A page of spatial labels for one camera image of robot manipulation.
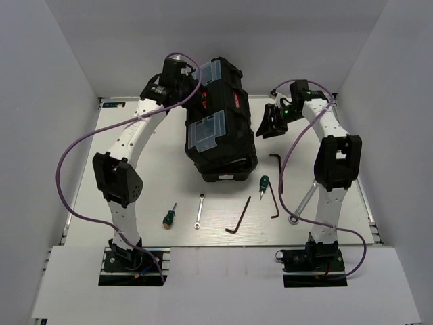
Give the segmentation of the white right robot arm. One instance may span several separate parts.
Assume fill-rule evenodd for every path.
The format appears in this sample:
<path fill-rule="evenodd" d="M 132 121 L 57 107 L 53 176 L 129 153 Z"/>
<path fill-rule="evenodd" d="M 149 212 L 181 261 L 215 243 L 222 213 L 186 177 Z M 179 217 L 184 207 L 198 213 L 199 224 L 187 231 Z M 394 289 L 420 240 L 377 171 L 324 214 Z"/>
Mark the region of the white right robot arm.
<path fill-rule="evenodd" d="M 303 118 L 308 121 L 306 128 L 313 129 L 320 142 L 310 190 L 311 194 L 318 191 L 319 199 L 309 239 L 315 244 L 331 245 L 338 241 L 342 202 L 359 174 L 362 140 L 337 121 L 332 111 L 333 95 L 322 86 L 312 90 L 311 84 L 306 79 L 287 81 L 287 98 L 272 89 L 269 96 L 274 102 L 265 106 L 256 136 L 267 139 L 284 135 L 290 123 Z"/>

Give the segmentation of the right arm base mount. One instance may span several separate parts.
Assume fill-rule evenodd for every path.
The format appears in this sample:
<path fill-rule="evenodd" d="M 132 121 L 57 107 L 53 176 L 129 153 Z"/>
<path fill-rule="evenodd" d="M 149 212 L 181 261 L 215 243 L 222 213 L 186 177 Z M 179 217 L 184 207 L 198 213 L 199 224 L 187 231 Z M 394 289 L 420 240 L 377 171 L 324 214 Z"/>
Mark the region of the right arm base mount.
<path fill-rule="evenodd" d="M 310 257 L 306 249 L 281 249 L 275 254 L 283 265 L 285 288 L 347 287 L 346 269 L 340 249 L 327 257 Z"/>

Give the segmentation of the black plastic toolbox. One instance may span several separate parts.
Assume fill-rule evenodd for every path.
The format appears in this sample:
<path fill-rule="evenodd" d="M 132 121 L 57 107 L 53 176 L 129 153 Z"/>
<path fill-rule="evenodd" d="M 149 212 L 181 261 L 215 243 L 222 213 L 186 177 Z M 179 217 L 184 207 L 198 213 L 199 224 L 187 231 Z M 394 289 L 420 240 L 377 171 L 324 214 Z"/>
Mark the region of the black plastic toolbox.
<path fill-rule="evenodd" d="M 243 73 L 224 57 L 201 72 L 202 101 L 187 107 L 185 153 L 206 182 L 245 181 L 258 159 Z"/>

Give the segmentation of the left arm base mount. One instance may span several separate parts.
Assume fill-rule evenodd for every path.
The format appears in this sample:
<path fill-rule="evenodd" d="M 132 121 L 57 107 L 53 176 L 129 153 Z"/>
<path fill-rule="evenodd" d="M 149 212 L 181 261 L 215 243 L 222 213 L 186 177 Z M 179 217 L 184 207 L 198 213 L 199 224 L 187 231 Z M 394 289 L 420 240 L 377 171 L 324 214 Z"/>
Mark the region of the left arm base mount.
<path fill-rule="evenodd" d="M 170 249 L 157 248 L 150 252 L 153 259 L 139 252 L 138 260 L 132 262 L 116 255 L 111 249 L 105 248 L 99 273 L 99 286 L 124 287 L 161 287 L 168 277 L 170 266 Z"/>

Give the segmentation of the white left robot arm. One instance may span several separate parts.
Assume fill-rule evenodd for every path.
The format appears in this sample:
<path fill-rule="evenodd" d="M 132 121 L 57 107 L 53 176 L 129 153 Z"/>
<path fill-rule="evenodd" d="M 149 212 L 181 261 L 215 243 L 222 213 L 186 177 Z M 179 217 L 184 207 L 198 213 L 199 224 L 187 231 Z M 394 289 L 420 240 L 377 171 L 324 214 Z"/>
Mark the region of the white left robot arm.
<path fill-rule="evenodd" d="M 97 188 L 108 203 L 112 223 L 116 226 L 109 247 L 129 270 L 139 268 L 143 262 L 143 253 L 138 250 L 141 236 L 135 209 L 135 202 L 143 192 L 143 182 L 135 169 L 145 145 L 168 113 L 142 116 L 162 107 L 182 104 L 197 87 L 193 72 L 193 67 L 180 57 L 165 59 L 162 72 L 152 77 L 141 92 L 135 111 L 137 120 L 127 124 L 106 153 L 93 157 Z"/>

